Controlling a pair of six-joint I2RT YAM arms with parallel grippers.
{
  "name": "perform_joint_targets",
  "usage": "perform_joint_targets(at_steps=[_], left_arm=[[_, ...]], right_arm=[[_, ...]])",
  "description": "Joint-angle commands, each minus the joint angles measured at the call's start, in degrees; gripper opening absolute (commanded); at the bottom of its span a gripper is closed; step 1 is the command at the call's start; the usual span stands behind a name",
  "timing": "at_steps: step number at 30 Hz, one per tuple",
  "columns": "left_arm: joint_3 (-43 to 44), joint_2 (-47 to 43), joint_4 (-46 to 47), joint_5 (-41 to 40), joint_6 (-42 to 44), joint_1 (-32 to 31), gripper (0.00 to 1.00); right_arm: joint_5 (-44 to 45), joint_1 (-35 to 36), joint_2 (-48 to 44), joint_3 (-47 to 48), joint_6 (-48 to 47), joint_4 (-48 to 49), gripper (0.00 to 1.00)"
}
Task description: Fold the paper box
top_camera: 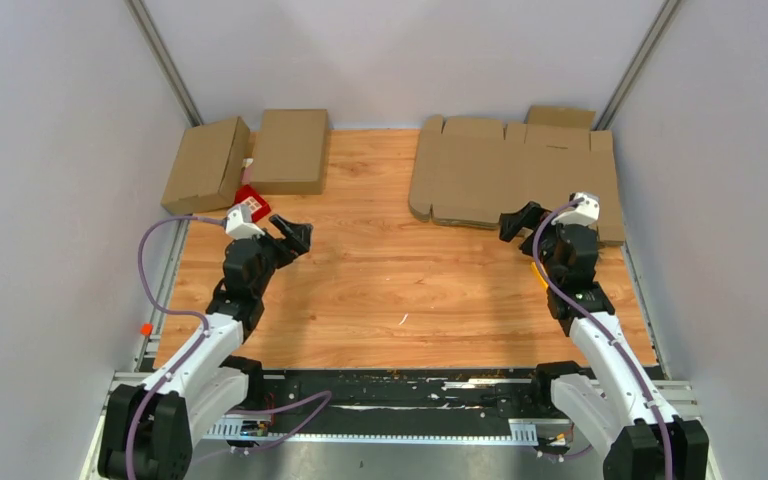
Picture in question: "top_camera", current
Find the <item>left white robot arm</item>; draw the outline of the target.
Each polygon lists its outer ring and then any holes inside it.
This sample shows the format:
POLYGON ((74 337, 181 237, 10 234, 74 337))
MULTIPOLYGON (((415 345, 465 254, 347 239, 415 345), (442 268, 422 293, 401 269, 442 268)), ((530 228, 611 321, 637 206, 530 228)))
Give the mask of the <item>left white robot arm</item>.
POLYGON ((261 365, 234 356, 264 313, 275 272, 307 254, 313 227, 273 215, 272 235, 230 210, 214 225, 231 241, 222 277, 199 325, 160 368, 137 385, 109 394, 97 469, 105 479, 182 479, 195 447, 232 408, 258 411, 266 400, 261 365))

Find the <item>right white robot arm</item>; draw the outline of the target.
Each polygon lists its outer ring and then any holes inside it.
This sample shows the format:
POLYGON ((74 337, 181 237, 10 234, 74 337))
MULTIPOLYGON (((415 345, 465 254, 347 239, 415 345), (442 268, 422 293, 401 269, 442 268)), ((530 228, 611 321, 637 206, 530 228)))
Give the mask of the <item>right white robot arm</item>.
POLYGON ((537 366, 532 406, 544 417, 565 414, 598 454, 606 479, 704 479, 704 426, 684 419, 660 393, 595 279, 599 213, 599 200, 579 192, 554 211, 530 202, 499 217, 504 242, 529 230, 519 248, 545 285, 551 316, 593 372, 587 377, 573 361, 537 366))

